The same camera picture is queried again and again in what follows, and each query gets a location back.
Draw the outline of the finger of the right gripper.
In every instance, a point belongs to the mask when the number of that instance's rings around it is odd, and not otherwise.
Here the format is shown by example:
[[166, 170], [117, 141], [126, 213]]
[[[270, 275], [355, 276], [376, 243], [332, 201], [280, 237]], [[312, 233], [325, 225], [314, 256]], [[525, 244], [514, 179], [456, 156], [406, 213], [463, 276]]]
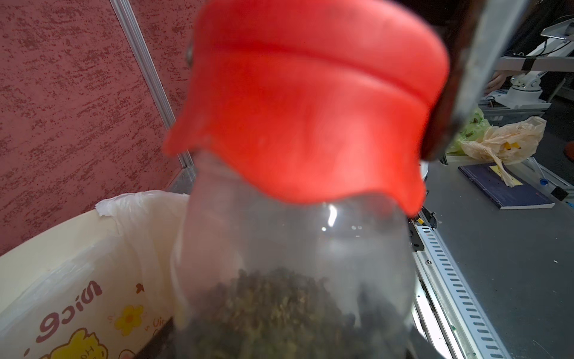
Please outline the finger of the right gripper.
[[457, 21], [448, 29], [446, 45], [451, 70], [426, 127], [421, 160], [441, 157], [454, 136], [466, 126], [528, 6], [528, 1], [520, 0], [466, 2]]

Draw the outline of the red lid jar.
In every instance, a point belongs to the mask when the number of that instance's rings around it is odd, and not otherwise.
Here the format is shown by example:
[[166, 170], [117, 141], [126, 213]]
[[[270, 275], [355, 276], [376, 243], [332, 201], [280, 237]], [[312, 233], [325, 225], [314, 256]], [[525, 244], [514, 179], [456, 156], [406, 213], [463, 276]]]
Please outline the red lid jar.
[[405, 358], [440, 38], [394, 1], [208, 1], [192, 48], [177, 357]]

